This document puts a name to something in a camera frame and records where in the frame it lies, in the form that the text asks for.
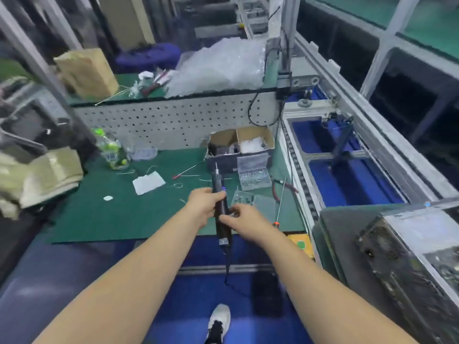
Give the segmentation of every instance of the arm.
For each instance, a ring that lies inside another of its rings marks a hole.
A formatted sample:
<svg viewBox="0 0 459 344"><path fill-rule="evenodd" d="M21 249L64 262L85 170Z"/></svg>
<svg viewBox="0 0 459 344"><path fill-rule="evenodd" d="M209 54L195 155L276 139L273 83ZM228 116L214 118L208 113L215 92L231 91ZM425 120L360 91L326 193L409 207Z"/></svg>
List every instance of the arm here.
<svg viewBox="0 0 459 344"><path fill-rule="evenodd" d="M151 238L83 290L33 344L140 344L198 230L225 192L192 191Z"/></svg>
<svg viewBox="0 0 459 344"><path fill-rule="evenodd" d="M238 218L220 216L220 220L266 251L314 343L416 343L376 308L316 266L255 208L238 204L235 209Z"/></svg>

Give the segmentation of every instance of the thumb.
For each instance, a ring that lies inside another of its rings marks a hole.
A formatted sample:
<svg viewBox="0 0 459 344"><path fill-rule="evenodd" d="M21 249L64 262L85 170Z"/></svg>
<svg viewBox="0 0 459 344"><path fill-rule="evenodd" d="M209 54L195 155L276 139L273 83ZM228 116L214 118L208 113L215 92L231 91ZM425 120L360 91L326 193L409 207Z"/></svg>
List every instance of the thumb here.
<svg viewBox="0 0 459 344"><path fill-rule="evenodd" d="M215 202L218 202L218 201L222 200L224 197L226 197L226 192L225 192L225 191L220 191L220 192L217 192L217 193L212 193L212 199L213 199Z"/></svg>
<svg viewBox="0 0 459 344"><path fill-rule="evenodd" d="M230 226L233 229L235 229L237 225L237 218L231 217L229 215L220 215L219 220L221 223L224 223L225 225Z"/></svg>

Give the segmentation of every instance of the black electric screwdriver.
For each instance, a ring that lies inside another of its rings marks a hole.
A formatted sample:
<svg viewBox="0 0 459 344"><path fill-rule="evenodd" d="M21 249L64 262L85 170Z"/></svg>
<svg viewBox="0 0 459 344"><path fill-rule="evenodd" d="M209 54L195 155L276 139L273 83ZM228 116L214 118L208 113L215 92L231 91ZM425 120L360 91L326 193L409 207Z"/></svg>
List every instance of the black electric screwdriver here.
<svg viewBox="0 0 459 344"><path fill-rule="evenodd" d="M212 193L220 191L226 191L225 184L223 182L223 175L219 173L217 163L215 163L215 172L212 174ZM219 245L223 248L224 253L231 248L233 243L233 236L231 235L231 227L220 222L220 215L229 215L230 210L226 202L226 197L218 201L215 204L215 226L217 228L217 236L219 237Z"/></svg>

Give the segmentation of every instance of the foot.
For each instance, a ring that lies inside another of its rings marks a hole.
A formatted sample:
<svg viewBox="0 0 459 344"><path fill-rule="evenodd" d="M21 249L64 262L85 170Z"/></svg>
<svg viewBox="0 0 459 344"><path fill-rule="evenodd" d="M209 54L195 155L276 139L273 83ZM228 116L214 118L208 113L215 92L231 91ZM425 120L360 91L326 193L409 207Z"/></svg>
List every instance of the foot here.
<svg viewBox="0 0 459 344"><path fill-rule="evenodd" d="M222 344L223 337L229 329L231 322L230 308L225 304L219 304L210 315L207 344Z"/></svg>

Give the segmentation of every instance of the plastic case lid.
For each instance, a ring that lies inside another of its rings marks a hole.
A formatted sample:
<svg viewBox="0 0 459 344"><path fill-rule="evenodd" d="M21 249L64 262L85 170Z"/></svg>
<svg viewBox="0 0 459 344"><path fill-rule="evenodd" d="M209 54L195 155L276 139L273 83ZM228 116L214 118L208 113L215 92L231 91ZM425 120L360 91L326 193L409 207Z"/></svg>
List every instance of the plastic case lid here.
<svg viewBox="0 0 459 344"><path fill-rule="evenodd" d="M237 172L254 172L266 169L269 157L270 155L267 152L252 156L240 156L237 158Z"/></svg>

